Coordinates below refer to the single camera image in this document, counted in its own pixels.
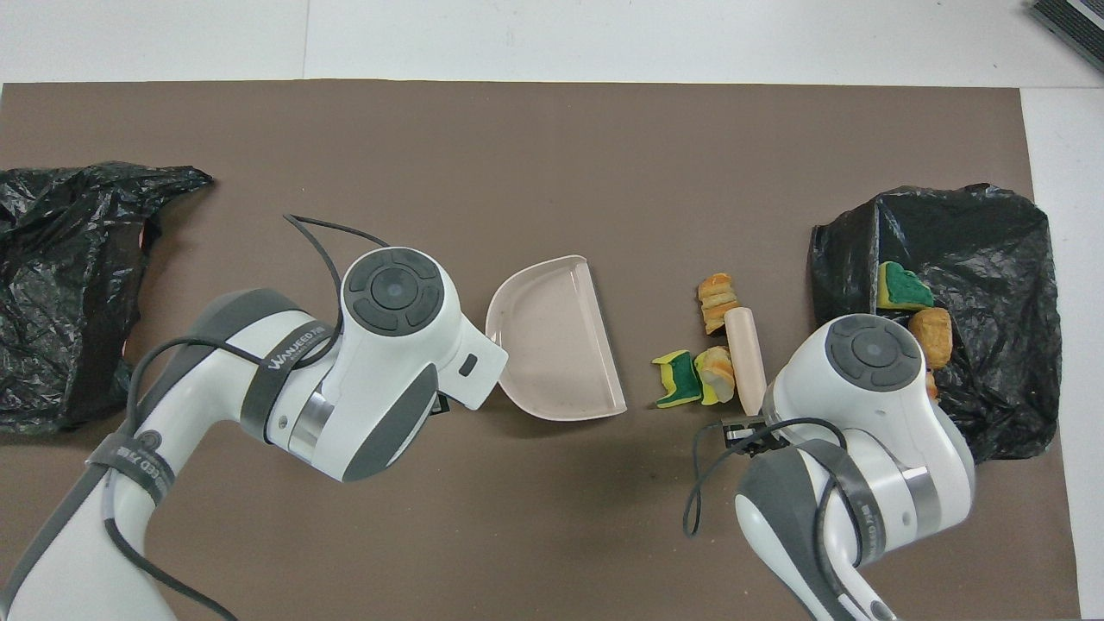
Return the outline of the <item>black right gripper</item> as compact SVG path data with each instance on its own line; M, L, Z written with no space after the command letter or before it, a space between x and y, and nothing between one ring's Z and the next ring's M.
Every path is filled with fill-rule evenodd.
M736 448L742 442L743 449L781 449L781 438L766 428L764 417L730 417L723 420L724 445Z

